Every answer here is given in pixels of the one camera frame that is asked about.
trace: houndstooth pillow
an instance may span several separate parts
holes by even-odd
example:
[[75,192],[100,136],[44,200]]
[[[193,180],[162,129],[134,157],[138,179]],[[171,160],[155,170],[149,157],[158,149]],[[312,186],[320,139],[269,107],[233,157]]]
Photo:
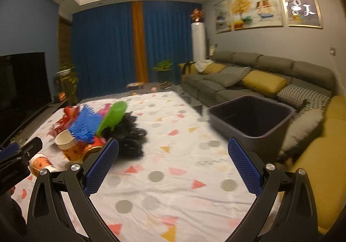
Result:
[[277,99],[304,112],[313,108],[325,109],[330,101],[326,95],[293,84],[278,92]]
[[243,79],[251,71],[251,67],[227,66],[220,73],[231,74]]

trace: curtain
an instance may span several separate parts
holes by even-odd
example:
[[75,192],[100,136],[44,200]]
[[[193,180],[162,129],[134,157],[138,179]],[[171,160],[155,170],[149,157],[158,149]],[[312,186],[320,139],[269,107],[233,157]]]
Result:
[[80,99],[124,92],[136,81],[131,3],[74,14],[71,49]]
[[173,63],[173,82],[180,83],[179,63],[192,60],[190,14],[200,4],[177,1],[144,1],[144,35],[149,79],[156,81],[152,68],[161,61]]
[[148,83],[142,6],[142,1],[132,2],[133,41],[137,82]]

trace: gray trash can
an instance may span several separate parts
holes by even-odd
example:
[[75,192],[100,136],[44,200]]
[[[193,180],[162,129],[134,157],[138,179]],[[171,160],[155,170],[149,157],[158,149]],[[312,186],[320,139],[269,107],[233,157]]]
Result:
[[264,163],[274,163],[294,112],[286,104],[247,95],[211,107],[209,121],[220,134],[235,137]]

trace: blue curtain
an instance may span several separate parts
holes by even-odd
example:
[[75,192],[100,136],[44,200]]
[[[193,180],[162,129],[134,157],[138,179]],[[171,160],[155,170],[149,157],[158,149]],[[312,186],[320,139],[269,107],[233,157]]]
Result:
[[71,50],[80,99],[124,92],[136,82],[131,3],[74,14]]
[[148,74],[156,81],[152,68],[161,61],[173,63],[173,81],[180,82],[179,63],[192,60],[190,14],[200,4],[177,1],[144,1],[143,17]]

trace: tv stand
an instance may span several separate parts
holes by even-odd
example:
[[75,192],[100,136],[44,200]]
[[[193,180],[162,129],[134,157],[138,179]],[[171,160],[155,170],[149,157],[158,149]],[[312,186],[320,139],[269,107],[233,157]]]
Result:
[[28,138],[42,125],[42,123],[51,117],[58,109],[67,106],[68,102],[69,100],[65,99],[57,104],[49,104],[43,111],[27,122],[25,127],[17,133],[13,141],[18,143],[19,146],[24,145]]

